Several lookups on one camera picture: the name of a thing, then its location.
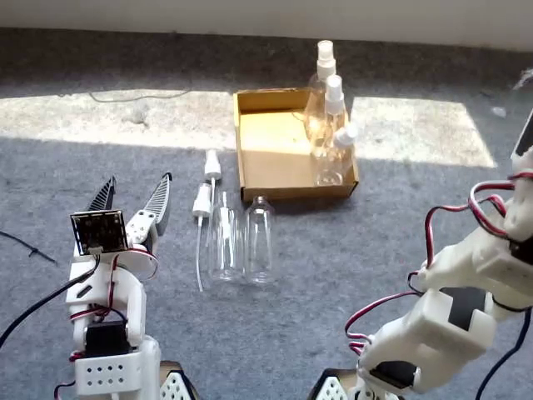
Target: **bottle cap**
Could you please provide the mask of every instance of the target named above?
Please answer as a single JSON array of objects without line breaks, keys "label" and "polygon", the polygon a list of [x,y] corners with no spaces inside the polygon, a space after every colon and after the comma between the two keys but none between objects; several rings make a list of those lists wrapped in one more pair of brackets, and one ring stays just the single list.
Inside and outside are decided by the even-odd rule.
[{"label": "bottle cap", "polygon": [[333,134],[333,144],[338,148],[347,148],[355,144],[358,134],[357,125],[348,123]]},{"label": "bottle cap", "polygon": [[316,75],[321,81],[336,73],[336,60],[333,57],[333,42],[322,40],[318,43],[318,59],[316,60]]},{"label": "bottle cap", "polygon": [[326,80],[326,113],[337,115],[344,111],[344,92],[342,78],[331,75]]},{"label": "bottle cap", "polygon": [[217,150],[206,151],[206,164],[203,168],[203,173],[205,178],[209,180],[212,178],[218,180],[222,177],[220,163],[218,162]]},{"label": "bottle cap", "polygon": [[211,215],[211,185],[203,183],[198,188],[197,198],[192,205],[192,215],[195,217]]}]

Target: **plastic bottle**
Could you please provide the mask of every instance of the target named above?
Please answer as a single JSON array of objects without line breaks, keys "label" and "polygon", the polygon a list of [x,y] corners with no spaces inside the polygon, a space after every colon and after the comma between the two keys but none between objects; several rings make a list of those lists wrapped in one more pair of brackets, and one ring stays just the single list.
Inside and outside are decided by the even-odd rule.
[{"label": "plastic bottle", "polygon": [[348,170],[352,168],[354,144],[357,128],[355,123],[348,123],[336,131],[323,148],[323,154],[316,160],[317,186],[342,185]]},{"label": "plastic bottle", "polygon": [[331,141],[333,133],[344,127],[346,121],[342,78],[338,75],[331,75],[326,80],[324,112],[325,120],[321,130],[316,132],[311,142],[311,154],[315,158],[323,157],[324,149]]},{"label": "plastic bottle", "polygon": [[326,80],[336,73],[336,60],[333,57],[333,42],[322,40],[318,43],[318,59],[316,73],[309,80],[309,98],[304,112],[304,125],[307,138],[312,141],[322,130],[326,114],[324,113],[324,97]]},{"label": "plastic bottle", "polygon": [[276,279],[273,254],[274,208],[263,197],[255,197],[247,209],[244,273],[248,282],[270,283]]},{"label": "plastic bottle", "polygon": [[228,205],[228,194],[222,192],[212,215],[209,246],[209,273],[213,281],[241,278],[242,238],[237,210]]}]

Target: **cable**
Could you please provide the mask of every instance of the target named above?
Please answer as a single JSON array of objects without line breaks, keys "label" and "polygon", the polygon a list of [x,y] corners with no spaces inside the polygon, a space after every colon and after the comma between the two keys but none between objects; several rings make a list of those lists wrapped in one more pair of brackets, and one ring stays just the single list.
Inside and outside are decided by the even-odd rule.
[{"label": "cable", "polygon": [[515,181],[516,179],[533,179],[533,172],[523,171],[509,177],[510,181]]},{"label": "cable", "polygon": [[159,269],[159,260],[157,259],[156,256],[154,256],[152,253],[148,252],[147,250],[142,250],[140,248],[129,248],[128,250],[126,250],[126,252],[143,254],[147,256],[148,258],[150,258],[150,261],[153,260],[156,266],[154,267],[152,274],[149,277],[146,277],[143,279],[149,281],[150,279],[156,276],[157,270]]},{"label": "cable", "polygon": [[203,292],[202,277],[200,276],[200,240],[202,239],[202,221],[203,217],[198,217],[198,234],[197,234],[197,281],[198,289]]},{"label": "cable", "polygon": [[[353,323],[355,321],[357,321],[359,318],[361,318],[363,315],[365,315],[366,313],[370,312],[374,308],[382,305],[383,303],[387,303],[387,302],[390,302],[390,300],[394,300],[394,299],[397,299],[397,298],[403,298],[404,296],[411,296],[411,295],[418,296],[419,294],[417,292],[401,292],[401,293],[397,293],[397,294],[392,294],[392,295],[384,297],[384,298],[380,298],[379,300],[376,300],[375,302],[371,302],[370,304],[368,304],[367,306],[363,307],[361,310],[359,310],[358,312],[353,314],[348,319],[348,321],[346,322],[346,325],[344,327],[344,332],[346,333],[346,335],[350,339],[364,339],[364,340],[367,340],[371,344],[371,339],[367,335],[363,335],[362,333],[352,333],[352,332],[350,332],[351,325],[353,325]],[[365,343],[350,342],[350,343],[348,343],[348,347],[354,353],[356,353],[358,356],[360,356],[361,355],[361,351],[362,351],[361,348],[365,347]]]},{"label": "cable", "polygon": [[57,265],[57,261],[55,259],[51,258],[50,256],[48,256],[47,254],[45,254],[38,248],[32,246],[31,244],[24,242],[21,238],[13,236],[3,231],[0,231],[0,236],[4,236],[5,238],[12,239],[15,242],[22,244],[25,248],[28,248],[30,250],[30,253],[27,255],[28,257],[31,257],[33,254],[37,254],[41,256],[42,258],[44,258],[45,260],[48,260],[50,263],[54,263]]},{"label": "cable", "polygon": [[72,381],[70,383],[59,383],[54,389],[53,389],[53,398],[54,400],[61,400],[61,396],[59,396],[59,389],[60,388],[69,388],[71,386],[74,386],[76,384],[76,381]]},{"label": "cable", "polygon": [[101,100],[99,98],[94,97],[94,94],[89,92],[89,97],[94,100],[97,103],[130,103],[130,102],[136,102],[137,100],[143,100],[144,98],[154,98],[156,100],[170,100],[173,98],[180,98],[184,94],[189,93],[190,90],[185,90],[181,93],[172,94],[170,96],[159,96],[159,95],[147,95],[147,96],[139,96],[139,97],[133,97],[133,98],[125,98],[123,100]]},{"label": "cable", "polygon": [[363,307],[361,310],[354,313],[350,318],[348,318],[348,321],[346,322],[346,325],[344,327],[344,332],[349,338],[357,338],[355,337],[357,333],[349,332],[350,326],[353,325],[355,321],[357,321],[359,318],[361,318],[363,315],[373,310],[374,308],[382,305],[383,303],[387,303],[387,302],[390,302],[390,300],[395,300],[397,298],[403,298],[404,296],[411,296],[411,295],[418,296],[418,293],[417,292],[401,292],[397,294],[392,294],[384,298],[380,298],[379,300],[375,300],[375,302],[371,302],[367,306]]},{"label": "cable", "polygon": [[483,382],[481,383],[480,387],[477,389],[476,394],[476,400],[481,400],[481,395],[483,394],[483,391],[485,390],[485,387],[487,383],[491,380],[491,378],[494,376],[494,374],[498,371],[498,369],[509,359],[513,354],[518,352],[520,348],[522,347],[522,344],[524,343],[524,340],[526,339],[527,331],[530,328],[531,324],[531,308],[528,308],[526,312],[524,313],[524,323],[522,325],[522,329],[520,330],[520,334],[518,335],[518,338],[516,339],[515,346],[509,350],[500,360],[494,364],[494,366],[491,368],[489,373],[486,374],[485,378],[483,379]]},{"label": "cable", "polygon": [[90,315],[90,314],[97,314],[99,312],[102,312],[102,311],[113,311],[114,313],[116,313],[124,322],[127,322],[127,318],[126,316],[118,311],[116,308],[112,308],[112,307],[106,307],[106,306],[101,306],[100,304],[93,304],[91,308],[89,308],[88,310],[83,310],[83,311],[80,311],[80,312],[75,312],[73,315],[70,316],[70,320],[73,321],[75,319],[78,319],[78,318],[81,318],[81,317],[85,317],[86,315]]},{"label": "cable", "polygon": [[491,297],[492,297],[492,302],[500,307],[500,308],[503,308],[504,310],[507,310],[511,313],[523,313],[524,311],[527,311],[529,307],[525,307],[525,308],[514,308],[514,307],[509,307],[509,306],[506,306],[505,304],[502,304],[501,302],[498,302],[496,300],[496,298],[494,297],[494,294],[491,293]]},{"label": "cable", "polygon": [[61,286],[58,290],[55,292],[52,292],[42,300],[39,300],[35,304],[33,304],[31,307],[29,307],[25,312],[23,312],[20,316],[17,317],[11,324],[7,327],[7,329],[4,331],[2,336],[0,337],[0,348],[2,348],[3,344],[6,342],[7,337],[15,330],[15,328],[22,323],[29,315],[37,311],[40,307],[42,307],[44,304],[48,303],[50,300],[56,298],[61,293],[66,292],[69,288],[76,285],[77,283],[81,283],[85,281],[87,278],[91,277],[94,272],[97,270],[98,265],[100,265],[100,256],[95,257],[95,263],[94,267],[90,269],[89,271],[85,272],[84,274],[80,275],[79,277],[75,277],[74,279],[71,279],[67,283],[65,283],[63,286]]},{"label": "cable", "polygon": [[409,272],[409,275],[407,275],[407,286],[409,287],[410,290],[412,290],[413,292],[416,292],[416,294],[418,294],[419,296],[422,296],[425,292],[422,292],[422,290],[418,290],[411,283],[412,278],[415,277],[416,275],[418,275],[418,271]]},{"label": "cable", "polygon": [[217,180],[211,178],[211,216],[209,217],[209,223],[207,224],[207,235],[206,235],[206,248],[209,247],[209,238],[211,237],[212,221],[213,221],[213,211],[215,210],[215,188],[217,187]]},{"label": "cable", "polygon": [[511,181],[487,181],[477,183],[470,190],[470,195],[468,197],[468,205],[470,206],[472,212],[486,225],[486,227],[492,232],[494,236],[497,236],[499,238],[507,239],[507,232],[504,229],[501,229],[494,225],[491,221],[489,221],[489,219],[481,209],[480,204],[476,200],[476,193],[488,189],[513,190],[514,188],[515,184]]},{"label": "cable", "polygon": [[[506,211],[506,205],[501,198],[501,196],[498,196],[497,194],[491,194],[489,197],[486,197],[479,201],[479,204],[484,202],[491,202],[491,204],[495,207],[496,211],[504,217],[507,213]],[[433,218],[433,215],[437,210],[445,210],[449,211],[451,213],[460,213],[465,210],[471,209],[470,204],[462,205],[462,206],[436,206],[430,209],[430,211],[426,214],[426,220],[424,221],[424,228],[426,233],[426,253],[427,253],[427,259],[426,259],[426,269],[429,269],[431,267],[431,264],[433,263],[435,252],[434,252],[434,241],[433,241],[433,227],[431,226],[431,219]],[[482,228],[484,228],[488,233],[492,234],[490,230],[487,230],[488,227],[484,225],[484,222],[481,220],[481,217],[474,212],[472,209],[472,212],[474,213],[474,217],[476,218],[477,222],[481,225]]]}]

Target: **open box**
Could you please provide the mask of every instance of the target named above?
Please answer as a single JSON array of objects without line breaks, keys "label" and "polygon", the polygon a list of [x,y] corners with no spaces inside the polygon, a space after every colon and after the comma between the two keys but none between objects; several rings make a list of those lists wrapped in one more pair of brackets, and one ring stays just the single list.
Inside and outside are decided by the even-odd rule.
[{"label": "open box", "polygon": [[241,199],[348,198],[359,182],[357,165],[339,186],[315,186],[311,147],[303,125],[306,89],[234,94]]}]

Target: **perforated bracket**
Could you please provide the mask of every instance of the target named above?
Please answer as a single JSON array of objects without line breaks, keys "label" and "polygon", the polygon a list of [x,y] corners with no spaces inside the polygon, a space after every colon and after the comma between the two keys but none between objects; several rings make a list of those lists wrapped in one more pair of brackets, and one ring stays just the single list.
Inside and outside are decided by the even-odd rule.
[{"label": "perforated bracket", "polygon": [[348,396],[336,377],[327,377],[316,400],[348,400]]},{"label": "perforated bracket", "polygon": [[142,354],[82,358],[75,362],[78,396],[139,390],[142,384]]},{"label": "perforated bracket", "polygon": [[193,400],[192,395],[187,390],[187,385],[183,382],[183,377],[178,372],[171,372],[167,380],[161,386],[160,400]]}]

